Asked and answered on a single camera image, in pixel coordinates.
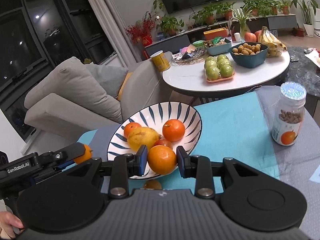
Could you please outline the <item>person left hand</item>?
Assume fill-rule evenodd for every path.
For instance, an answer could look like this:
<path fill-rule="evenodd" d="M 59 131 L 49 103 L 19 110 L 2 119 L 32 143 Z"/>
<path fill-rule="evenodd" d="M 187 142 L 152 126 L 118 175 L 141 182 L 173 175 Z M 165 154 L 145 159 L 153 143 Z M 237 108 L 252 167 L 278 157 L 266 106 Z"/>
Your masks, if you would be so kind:
<path fill-rule="evenodd" d="M 21 220 L 8 211 L 1 211 L 1 237 L 5 239 L 15 238 L 13 227 L 22 229 Z"/>

